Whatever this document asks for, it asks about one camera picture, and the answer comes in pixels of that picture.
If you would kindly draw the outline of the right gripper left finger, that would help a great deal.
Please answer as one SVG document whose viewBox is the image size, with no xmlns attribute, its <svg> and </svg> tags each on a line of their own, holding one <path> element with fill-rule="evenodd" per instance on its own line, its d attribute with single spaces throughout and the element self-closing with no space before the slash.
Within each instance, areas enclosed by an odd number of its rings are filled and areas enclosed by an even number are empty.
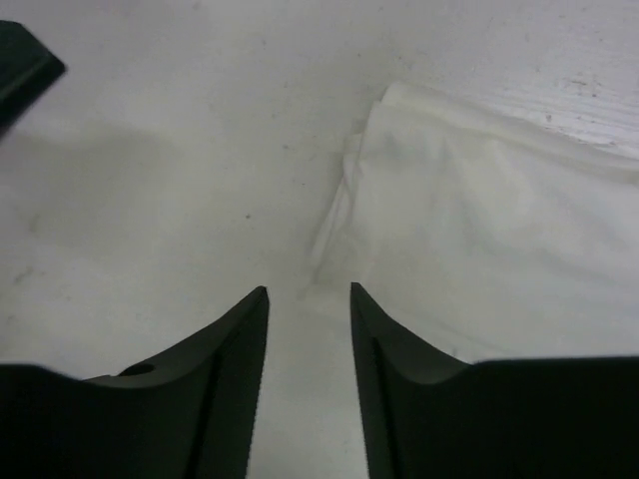
<svg viewBox="0 0 639 479">
<path fill-rule="evenodd" d="M 269 309 L 259 286 L 170 348 L 88 380 L 94 417 L 83 477 L 246 477 Z"/>
</svg>

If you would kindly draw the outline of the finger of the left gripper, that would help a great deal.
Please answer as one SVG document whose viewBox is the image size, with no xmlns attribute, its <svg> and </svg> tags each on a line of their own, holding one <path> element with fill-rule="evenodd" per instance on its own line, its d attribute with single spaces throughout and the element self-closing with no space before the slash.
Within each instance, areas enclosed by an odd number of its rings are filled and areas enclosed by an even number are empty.
<svg viewBox="0 0 639 479">
<path fill-rule="evenodd" d="M 1 137 L 66 71 L 66 65 L 24 25 L 1 21 Z"/>
</svg>

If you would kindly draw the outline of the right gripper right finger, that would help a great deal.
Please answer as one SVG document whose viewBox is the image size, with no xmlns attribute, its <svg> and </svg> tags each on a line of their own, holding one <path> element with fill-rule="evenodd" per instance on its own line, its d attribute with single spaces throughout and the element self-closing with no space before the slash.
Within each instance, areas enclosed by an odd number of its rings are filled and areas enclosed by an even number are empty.
<svg viewBox="0 0 639 479">
<path fill-rule="evenodd" d="M 420 394 L 468 364 L 444 353 L 387 314 L 364 287 L 350 286 L 350 329 L 367 471 L 370 478 L 437 478 L 420 463 Z"/>
</svg>

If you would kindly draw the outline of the white tank top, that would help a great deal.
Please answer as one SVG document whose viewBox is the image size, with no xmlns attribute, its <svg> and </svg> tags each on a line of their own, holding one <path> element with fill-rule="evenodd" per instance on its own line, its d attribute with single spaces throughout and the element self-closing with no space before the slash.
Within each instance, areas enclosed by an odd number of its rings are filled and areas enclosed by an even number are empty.
<svg viewBox="0 0 639 479">
<path fill-rule="evenodd" d="M 465 361 L 634 355 L 638 163 L 395 83 L 345 144 L 311 281 Z"/>
</svg>

